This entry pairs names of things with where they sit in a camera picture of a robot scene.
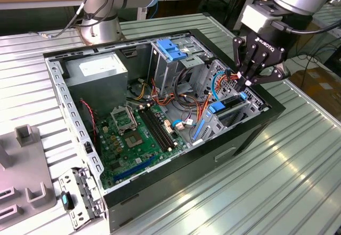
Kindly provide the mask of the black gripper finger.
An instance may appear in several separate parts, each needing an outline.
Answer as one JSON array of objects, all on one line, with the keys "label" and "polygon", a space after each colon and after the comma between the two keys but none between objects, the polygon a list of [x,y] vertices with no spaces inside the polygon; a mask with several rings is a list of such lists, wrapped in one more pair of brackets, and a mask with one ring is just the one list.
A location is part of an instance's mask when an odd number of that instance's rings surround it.
[{"label": "black gripper finger", "polygon": [[241,91],[288,77],[282,53],[247,52],[241,60]]},{"label": "black gripper finger", "polygon": [[256,71],[254,62],[256,51],[256,43],[247,43],[246,40],[241,37],[235,37],[233,39],[234,64],[238,77],[234,89],[237,92],[244,91],[245,88],[252,83],[252,78]]}]

